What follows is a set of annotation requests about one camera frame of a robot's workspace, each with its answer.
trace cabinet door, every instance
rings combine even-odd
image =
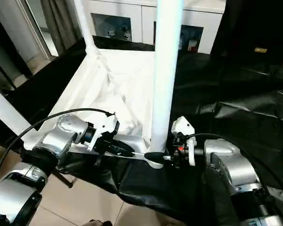
[[[155,44],[156,11],[156,7],[142,7],[143,43]],[[209,54],[221,17],[222,14],[218,13],[184,10],[179,49]]]
[[[122,3],[84,0],[93,35],[142,42],[142,7]]]

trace white frame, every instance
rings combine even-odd
[[[92,35],[96,35],[91,13],[130,18],[132,42],[142,42],[142,7],[122,3],[83,0],[85,14]]]
[[[157,17],[157,8],[142,6],[142,42],[153,45],[154,21]],[[203,32],[198,48],[199,53],[210,54],[217,31],[221,22],[222,14],[199,11],[183,11],[182,25],[203,27]]]

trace curtain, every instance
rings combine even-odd
[[[59,56],[78,40],[66,0],[41,0],[45,20]]]

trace white fabric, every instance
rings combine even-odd
[[[150,139],[154,52],[100,49],[87,55],[65,88],[51,114],[74,108],[98,108],[116,112],[119,133],[131,134],[140,125]],[[89,122],[103,120],[97,112],[75,113]],[[41,133],[52,129],[56,119],[45,122]]]

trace yellow label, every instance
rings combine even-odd
[[[255,48],[255,52],[257,52],[257,53],[266,53],[267,49],[266,48],[258,48],[258,47],[256,47]]]

